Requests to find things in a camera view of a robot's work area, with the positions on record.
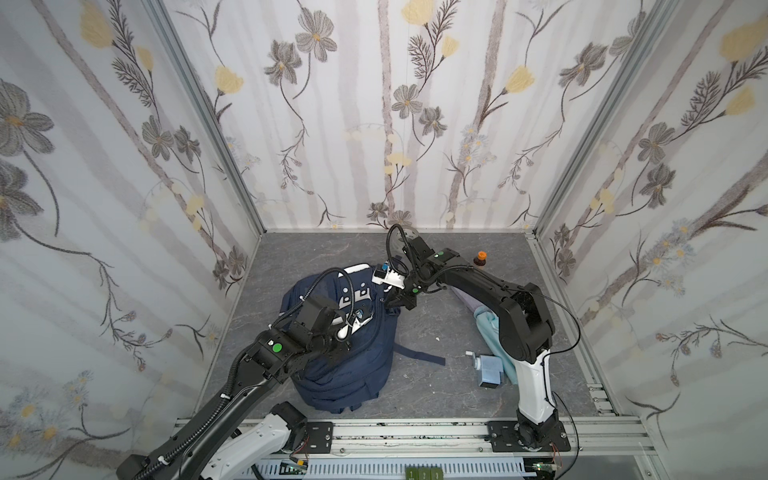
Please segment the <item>navy blue student backpack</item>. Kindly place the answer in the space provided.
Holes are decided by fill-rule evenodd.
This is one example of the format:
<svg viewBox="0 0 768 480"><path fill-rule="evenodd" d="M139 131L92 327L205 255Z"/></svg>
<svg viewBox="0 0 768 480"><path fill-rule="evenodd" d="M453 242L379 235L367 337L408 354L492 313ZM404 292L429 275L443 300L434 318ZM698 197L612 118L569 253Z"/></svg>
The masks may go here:
<svg viewBox="0 0 768 480"><path fill-rule="evenodd" d="M341 273L330 274L314 285L316 275L296 282L282 297L280 312L319 294L335 300L347 312L355 307L349 340L332 354L313 360L292 377L302 400L310 407L331 414L354 411L366 401L379 397L393 365L395 354L444 366L443 357L406 348L395 340L401 309L384 306L390 285L376 283L376 267L359 263Z"/></svg>

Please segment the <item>light teal pencil pouch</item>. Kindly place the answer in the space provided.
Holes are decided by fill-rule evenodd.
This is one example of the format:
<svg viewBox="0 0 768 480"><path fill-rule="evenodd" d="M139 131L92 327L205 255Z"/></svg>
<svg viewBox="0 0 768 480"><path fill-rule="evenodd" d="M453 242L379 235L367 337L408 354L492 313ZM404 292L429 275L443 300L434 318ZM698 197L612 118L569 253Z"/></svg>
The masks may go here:
<svg viewBox="0 0 768 480"><path fill-rule="evenodd" d="M513 385L518 384L518 376L512 357L506 353L500 342L498 316L487 306L480 305L473 312L476 326L491 352L501 359L504 372Z"/></svg>

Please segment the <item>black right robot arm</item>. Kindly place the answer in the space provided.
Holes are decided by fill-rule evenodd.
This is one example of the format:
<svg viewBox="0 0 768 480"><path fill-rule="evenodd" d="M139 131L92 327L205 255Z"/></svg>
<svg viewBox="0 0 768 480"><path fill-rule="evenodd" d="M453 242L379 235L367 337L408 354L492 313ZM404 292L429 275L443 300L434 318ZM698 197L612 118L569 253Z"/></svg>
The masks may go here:
<svg viewBox="0 0 768 480"><path fill-rule="evenodd" d="M419 236L405 237L402 250L410 266L401 274L402 284L387 294L385 305L412 310L419 295L439 284L453 287L490 309L498 318L499 344L516 371L518 443L528 450L548 445L560 420L549 381L555 326L541 289L531 283L521 286L497 278L452 249L433 250Z"/></svg>

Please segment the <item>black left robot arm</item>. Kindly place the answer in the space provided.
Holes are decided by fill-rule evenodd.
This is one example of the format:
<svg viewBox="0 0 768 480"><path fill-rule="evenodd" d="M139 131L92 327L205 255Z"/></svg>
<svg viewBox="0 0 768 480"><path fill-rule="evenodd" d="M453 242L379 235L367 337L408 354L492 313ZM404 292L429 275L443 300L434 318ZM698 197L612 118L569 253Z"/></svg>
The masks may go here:
<svg viewBox="0 0 768 480"><path fill-rule="evenodd" d="M358 327L321 323L317 331L297 321L287 330L258 334L233 361L217 392L177 433L149 454L131 454L117 468L119 479L201 479L232 433L272 389L308 363L344 354Z"/></svg>

